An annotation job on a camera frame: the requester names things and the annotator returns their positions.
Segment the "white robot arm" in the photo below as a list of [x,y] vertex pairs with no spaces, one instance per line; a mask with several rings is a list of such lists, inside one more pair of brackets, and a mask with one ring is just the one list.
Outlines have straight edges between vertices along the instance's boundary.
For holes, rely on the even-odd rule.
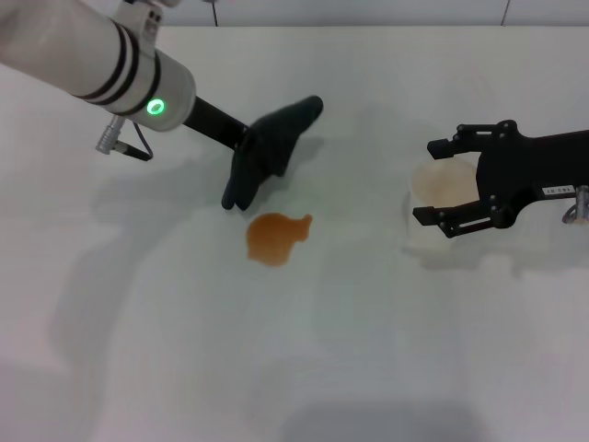
[[[246,126],[196,97],[191,72],[156,49],[161,20],[155,0],[123,0],[112,19],[79,0],[0,0],[0,64],[113,114],[97,145],[104,154],[151,159],[139,125],[165,132],[184,124],[233,149],[222,204],[245,210],[268,177],[284,175],[323,102],[310,97]],[[126,120],[148,154],[118,140]]]
[[189,117],[192,75],[156,49],[160,6],[122,2],[109,19],[78,0],[2,2],[0,63],[155,131]]

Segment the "label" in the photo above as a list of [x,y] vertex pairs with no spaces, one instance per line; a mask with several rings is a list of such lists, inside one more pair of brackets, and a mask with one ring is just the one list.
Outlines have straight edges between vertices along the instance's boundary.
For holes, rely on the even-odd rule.
[[575,193],[574,187],[572,186],[545,187],[542,189],[542,191],[546,196],[568,195],[569,193]]

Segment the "green led light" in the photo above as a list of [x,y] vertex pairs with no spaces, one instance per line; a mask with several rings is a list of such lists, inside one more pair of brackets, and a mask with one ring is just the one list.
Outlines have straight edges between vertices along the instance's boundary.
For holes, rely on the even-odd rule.
[[152,99],[147,105],[147,112],[151,115],[159,115],[166,110],[166,103],[162,99]]

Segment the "orange liquid spill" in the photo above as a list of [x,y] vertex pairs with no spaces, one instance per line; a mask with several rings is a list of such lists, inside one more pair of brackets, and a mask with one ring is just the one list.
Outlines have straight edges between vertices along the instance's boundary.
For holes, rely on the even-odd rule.
[[266,214],[256,218],[248,229],[248,258],[271,267],[288,262],[297,242],[309,238],[313,216],[291,219],[282,214]]

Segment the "spill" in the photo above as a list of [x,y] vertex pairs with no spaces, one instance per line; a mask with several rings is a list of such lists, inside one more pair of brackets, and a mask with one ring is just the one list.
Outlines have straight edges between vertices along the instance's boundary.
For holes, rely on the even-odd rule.
[[256,218],[248,229],[248,258],[271,267],[288,262],[297,242],[309,238],[313,216],[291,219],[282,214],[266,214]]

